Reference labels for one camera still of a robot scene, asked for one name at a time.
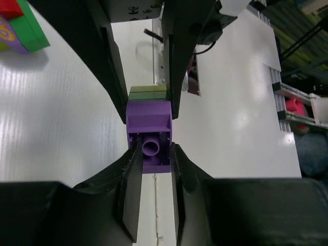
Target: white table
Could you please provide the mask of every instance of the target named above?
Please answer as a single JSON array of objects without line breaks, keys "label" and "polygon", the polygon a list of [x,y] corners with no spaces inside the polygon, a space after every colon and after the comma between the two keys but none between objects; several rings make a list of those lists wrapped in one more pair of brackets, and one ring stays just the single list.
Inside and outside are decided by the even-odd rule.
[{"label": "white table", "polygon": [[[0,180],[73,186],[127,149],[125,125],[101,84],[36,13],[51,47],[0,53]],[[128,90],[153,82],[151,21],[113,24]],[[198,57],[202,97],[183,93],[173,140],[213,177],[299,177],[294,138],[279,131],[268,66],[272,28],[245,10]],[[175,243],[171,174],[144,175],[138,243]]]}]

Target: green lego brick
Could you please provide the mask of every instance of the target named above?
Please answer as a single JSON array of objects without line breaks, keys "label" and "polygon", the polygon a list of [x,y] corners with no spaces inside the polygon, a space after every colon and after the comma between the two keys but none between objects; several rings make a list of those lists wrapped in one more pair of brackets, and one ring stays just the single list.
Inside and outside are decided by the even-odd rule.
[{"label": "green lego brick", "polygon": [[166,91],[133,92],[129,94],[129,100],[157,100],[166,99]]},{"label": "green lego brick", "polygon": [[29,4],[26,0],[17,0],[18,5],[20,6],[21,10],[24,12],[24,16],[29,23],[34,35],[39,40],[40,44],[43,48],[50,46],[47,37],[45,36],[42,28],[40,27],[39,23],[37,22],[32,10],[30,9]]},{"label": "green lego brick", "polygon": [[132,86],[131,92],[166,91],[166,86]]},{"label": "green lego brick", "polygon": [[20,43],[29,51],[34,52],[43,48],[39,40],[36,38],[25,16],[10,19],[9,24],[14,30]]}]

